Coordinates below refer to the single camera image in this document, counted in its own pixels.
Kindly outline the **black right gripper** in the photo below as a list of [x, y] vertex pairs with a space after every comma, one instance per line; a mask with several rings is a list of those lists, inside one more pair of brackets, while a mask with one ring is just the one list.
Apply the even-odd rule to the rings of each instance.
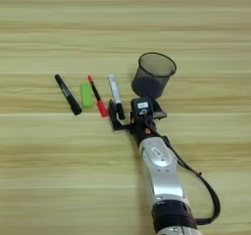
[[[137, 146], [148, 138], [160, 137], [157, 131], [156, 124], [153, 118], [161, 119], [167, 116], [167, 113], [162, 110], [156, 100], [152, 100], [153, 117], [130, 115], [130, 123], [125, 127], [126, 130], [133, 136]], [[109, 101], [109, 116], [114, 131], [123, 129], [122, 124], [117, 119], [117, 109], [113, 100]]]

